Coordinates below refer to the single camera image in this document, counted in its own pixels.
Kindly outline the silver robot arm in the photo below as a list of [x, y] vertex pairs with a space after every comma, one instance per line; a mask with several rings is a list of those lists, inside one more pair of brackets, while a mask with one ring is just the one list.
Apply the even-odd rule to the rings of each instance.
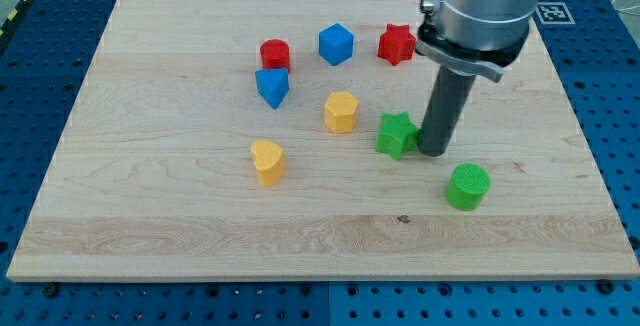
[[465, 76], [498, 82], [520, 53], [539, 0], [421, 0], [415, 51]]

